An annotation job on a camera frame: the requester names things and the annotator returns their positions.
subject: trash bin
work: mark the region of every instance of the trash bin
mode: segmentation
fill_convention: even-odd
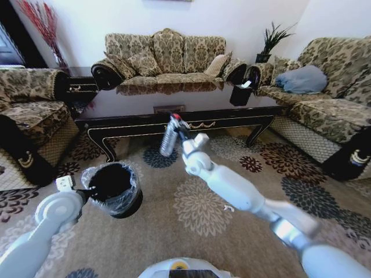
[[[122,162],[85,169],[81,183],[92,190],[90,200],[115,218],[131,216],[143,200],[135,171]]]

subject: potted plant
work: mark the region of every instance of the potted plant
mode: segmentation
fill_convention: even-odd
[[[269,54],[270,51],[280,42],[281,39],[287,38],[288,36],[291,36],[293,34],[288,34],[288,31],[293,27],[290,26],[282,31],[278,31],[278,28],[281,26],[274,26],[274,23],[272,22],[272,30],[269,30],[268,28],[265,29],[264,34],[264,49],[260,54],[256,55],[256,61],[255,63],[266,63],[271,57]]]

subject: coffee table leg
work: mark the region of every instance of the coffee table leg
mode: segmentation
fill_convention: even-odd
[[[246,139],[246,145],[248,147],[251,147],[255,140],[259,137],[259,135],[267,129],[268,126],[271,125],[271,123],[274,120],[274,116],[272,117],[264,117],[263,120],[259,123],[258,126],[255,127],[255,129],[250,133],[249,137]]]
[[[99,132],[99,130],[88,130],[88,136],[105,153],[107,162],[116,161],[116,152],[110,143],[107,142],[107,138],[102,132]]]

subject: armchair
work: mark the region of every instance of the armchair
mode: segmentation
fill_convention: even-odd
[[[78,129],[63,102],[68,76],[55,69],[0,69],[0,190],[49,184]]]
[[[318,38],[297,61],[276,58],[274,65],[254,64],[248,69],[251,87],[258,95],[288,107],[271,128],[338,180],[371,177],[370,53],[367,38]],[[317,94],[293,94],[276,87],[274,76],[293,70],[293,65],[319,67],[328,77],[325,89]]]

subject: floor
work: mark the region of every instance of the floor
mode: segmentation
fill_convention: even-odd
[[[340,183],[271,131],[245,148],[248,129],[208,132],[206,152],[249,179],[267,198],[287,200],[321,224],[318,240],[341,248],[371,269],[369,181]],[[144,200],[138,212],[118,220],[88,202],[79,222],[53,238],[37,277],[137,277],[149,265],[173,257],[202,258],[238,277],[306,277],[295,252],[284,247],[268,224],[227,204],[199,178],[184,171],[179,146],[169,158],[160,137],[111,143],[139,177]],[[105,162],[102,151],[82,135],[59,167],[82,188],[82,172]],[[38,203],[55,192],[45,188],[0,192],[0,255],[35,227]]]

